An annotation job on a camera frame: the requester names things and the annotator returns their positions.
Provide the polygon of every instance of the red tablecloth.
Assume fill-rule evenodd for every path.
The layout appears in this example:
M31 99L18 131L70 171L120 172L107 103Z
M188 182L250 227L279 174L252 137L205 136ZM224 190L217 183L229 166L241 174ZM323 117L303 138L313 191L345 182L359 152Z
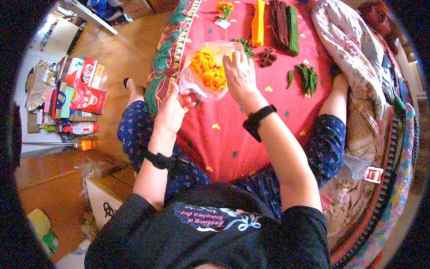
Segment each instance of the red tablecloth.
M217 13L215 1L202 1L197 10L198 17L194 17L182 57L190 49L196 48L204 42L226 40L226 31L214 24ZM263 96L278 109L282 118L295 137L303 145L308 139L312 123L318 115L322 102L329 93L332 80L329 74L331 58L320 43L310 18L312 3L297 4L287 0L287 5L294 5L297 9L299 34L299 55L290 57L281 50L274 49L278 60L272 66L260 68L257 57L256 66L257 87ZM227 40L244 38L249 40L251 35L251 21L254 8L250 1L233 2L234 11L228 21L235 19L227 29ZM265 47L272 47L272 22L268 1L264 9L264 46L254 49L255 53ZM288 85L288 71L294 69L295 64L307 60L319 75L317 91L311 98L304 97L301 90L301 79L298 72L294 72L293 85ZM273 91L265 91L270 86ZM215 181L232 181L240 176L247 176L269 162L264 145L259 144L242 128L246 115L229 93L217 102L200 103L190 111L184 119L178 134L178 143L185 153ZM220 129L212 128L218 123Z

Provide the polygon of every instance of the hand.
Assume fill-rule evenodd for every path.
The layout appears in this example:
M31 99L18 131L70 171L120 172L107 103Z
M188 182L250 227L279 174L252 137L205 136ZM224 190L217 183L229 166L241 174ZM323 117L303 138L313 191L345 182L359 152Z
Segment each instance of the hand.
M171 156L185 113L196 106L190 96L181 96L176 83L170 83L171 91L161 101L160 109L155 117L154 130L148 150L154 154L158 152Z
M232 61L230 56L226 54L222 62L228 90L247 115L268 105L266 99L257 89L252 58L247 59L244 52L235 51L232 54Z

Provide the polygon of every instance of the navy floral pants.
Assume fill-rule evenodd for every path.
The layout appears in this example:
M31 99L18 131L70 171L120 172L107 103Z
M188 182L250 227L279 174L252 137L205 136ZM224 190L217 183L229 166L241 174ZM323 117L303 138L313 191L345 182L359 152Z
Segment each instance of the navy floral pants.
M143 152L149 144L153 127L154 119L148 114L143 101L130 104L118 125L118 139L123 143L123 151L129 156L136 173L139 173L144 159ZM309 166L321 188L339 172L344 163L345 125L337 117L324 114L316 119L314 128L305 152ZM165 199L171 198L181 189L212 182L177 145L173 148L173 155L180 156L181 159L188 161L188 164L178 165L169 171ZM248 177L237 179L232 184L254 194L280 218L282 212L279 182L270 164Z

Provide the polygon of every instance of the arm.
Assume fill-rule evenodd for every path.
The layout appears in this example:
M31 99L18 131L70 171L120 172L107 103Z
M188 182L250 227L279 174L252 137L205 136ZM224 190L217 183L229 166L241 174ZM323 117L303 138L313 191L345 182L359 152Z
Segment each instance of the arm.
M196 105L191 102L191 97L179 95L177 84L171 83L171 87L170 94L161 102L148 145L150 152L161 153L167 157L172 155L176 133L181 128L185 113ZM167 173L167 169L158 169L150 161L144 159L133 187L133 193L142 196L157 210L160 210L164 203Z
M234 52L232 61L225 55L223 63L228 89L246 114L268 105L257 89L252 59L247 60L245 53ZM276 113L267 116L258 133L279 180L282 211L296 205L322 211L318 185L305 152L280 117Z

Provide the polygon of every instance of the black watch strap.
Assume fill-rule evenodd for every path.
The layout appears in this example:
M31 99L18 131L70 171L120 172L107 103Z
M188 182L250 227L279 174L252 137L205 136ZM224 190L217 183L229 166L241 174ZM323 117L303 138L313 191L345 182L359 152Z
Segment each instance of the black watch strap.
M145 158L150 161L158 169L170 169L178 160L177 157L166 157L161 153L154 154L149 150L145 152Z
M258 134L258 128L262 119L267 117L270 113L276 112L277 109L274 105L268 105L258 110L256 113L251 113L248 119L243 123L243 128L247 130L258 142L261 142L261 137Z

